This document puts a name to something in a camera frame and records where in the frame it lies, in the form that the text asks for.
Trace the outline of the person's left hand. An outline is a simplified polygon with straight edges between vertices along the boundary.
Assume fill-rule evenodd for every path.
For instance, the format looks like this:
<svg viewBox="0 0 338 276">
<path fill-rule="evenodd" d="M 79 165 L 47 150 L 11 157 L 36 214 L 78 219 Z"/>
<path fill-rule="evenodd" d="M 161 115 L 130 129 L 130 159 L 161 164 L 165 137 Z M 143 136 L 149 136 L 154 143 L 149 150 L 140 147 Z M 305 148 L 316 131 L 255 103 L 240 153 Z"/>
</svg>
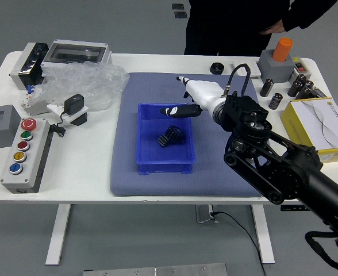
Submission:
<svg viewBox="0 0 338 276">
<path fill-rule="evenodd" d="M 285 32 L 285 28 L 284 28 L 284 25 L 283 25 L 283 20 L 279 20 L 274 25 L 266 28 L 265 30 L 260 31 L 259 33 L 261 35 L 269 35 L 269 34 L 283 33 L 283 32 Z"/>
</svg>

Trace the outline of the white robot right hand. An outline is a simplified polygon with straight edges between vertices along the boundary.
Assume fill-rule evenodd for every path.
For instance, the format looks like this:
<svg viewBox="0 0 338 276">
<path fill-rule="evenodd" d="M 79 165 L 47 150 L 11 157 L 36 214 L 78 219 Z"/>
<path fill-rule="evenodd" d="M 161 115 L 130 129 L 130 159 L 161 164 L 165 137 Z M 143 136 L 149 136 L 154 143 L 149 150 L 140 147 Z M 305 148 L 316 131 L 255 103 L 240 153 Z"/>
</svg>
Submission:
<svg viewBox="0 0 338 276">
<path fill-rule="evenodd" d="M 160 113 L 173 118 L 197 117 L 202 111 L 208 111 L 210 117 L 219 123 L 225 103 L 224 89 L 216 82 L 191 80 L 178 76 L 177 80 L 186 86 L 184 98 L 190 96 L 195 104 L 162 108 Z"/>
</svg>

